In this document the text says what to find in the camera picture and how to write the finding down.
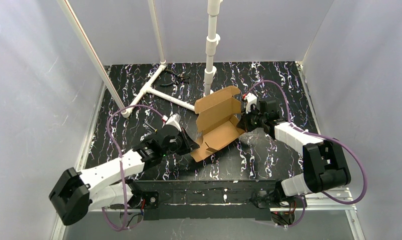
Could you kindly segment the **brown cardboard box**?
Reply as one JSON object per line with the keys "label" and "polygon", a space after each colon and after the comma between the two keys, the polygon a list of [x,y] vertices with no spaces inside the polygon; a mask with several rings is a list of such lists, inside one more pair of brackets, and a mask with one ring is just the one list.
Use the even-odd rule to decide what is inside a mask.
{"label": "brown cardboard box", "polygon": [[199,148],[190,155],[196,162],[205,160],[246,132],[237,127],[241,102],[234,96],[240,93],[236,86],[228,86],[195,102],[196,126],[201,136],[196,140]]}

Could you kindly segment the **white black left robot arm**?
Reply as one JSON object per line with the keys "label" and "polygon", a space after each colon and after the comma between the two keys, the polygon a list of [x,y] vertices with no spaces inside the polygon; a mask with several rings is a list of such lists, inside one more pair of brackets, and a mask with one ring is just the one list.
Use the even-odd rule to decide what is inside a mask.
{"label": "white black left robot arm", "polygon": [[122,157],[81,171],[66,169],[48,198],[62,223],[70,226],[94,209],[127,204],[134,194],[126,184],[126,177],[160,164],[168,155],[183,156],[199,147],[185,129],[166,124]]}

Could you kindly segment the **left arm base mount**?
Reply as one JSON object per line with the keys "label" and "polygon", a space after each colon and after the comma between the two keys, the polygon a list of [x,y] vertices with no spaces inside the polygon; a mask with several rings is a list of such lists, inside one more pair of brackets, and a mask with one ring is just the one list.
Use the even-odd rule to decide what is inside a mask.
{"label": "left arm base mount", "polygon": [[[136,193],[127,193],[127,207],[129,209],[153,210],[159,208],[159,192],[157,191],[137,191]],[[108,209],[123,210],[124,196],[123,191],[114,198],[112,203],[107,206]]]}

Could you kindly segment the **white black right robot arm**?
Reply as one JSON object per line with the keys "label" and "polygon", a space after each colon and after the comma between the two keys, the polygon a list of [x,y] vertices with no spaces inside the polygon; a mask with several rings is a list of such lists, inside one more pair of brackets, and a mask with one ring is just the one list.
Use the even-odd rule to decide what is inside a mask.
{"label": "white black right robot arm", "polygon": [[272,139],[291,147],[303,158],[303,172],[276,183],[270,195],[284,199],[295,195],[319,193],[351,182],[342,147],[306,131],[297,130],[281,118],[274,100],[245,96],[245,110],[237,124],[246,132],[262,129]]}

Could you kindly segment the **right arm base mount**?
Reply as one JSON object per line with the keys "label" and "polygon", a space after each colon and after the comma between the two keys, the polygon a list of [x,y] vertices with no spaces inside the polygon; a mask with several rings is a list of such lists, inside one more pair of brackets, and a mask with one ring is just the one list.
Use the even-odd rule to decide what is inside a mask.
{"label": "right arm base mount", "polygon": [[257,190],[252,193],[248,202],[260,209],[294,207],[294,203],[296,203],[296,207],[307,206],[303,195],[286,196],[279,188]]}

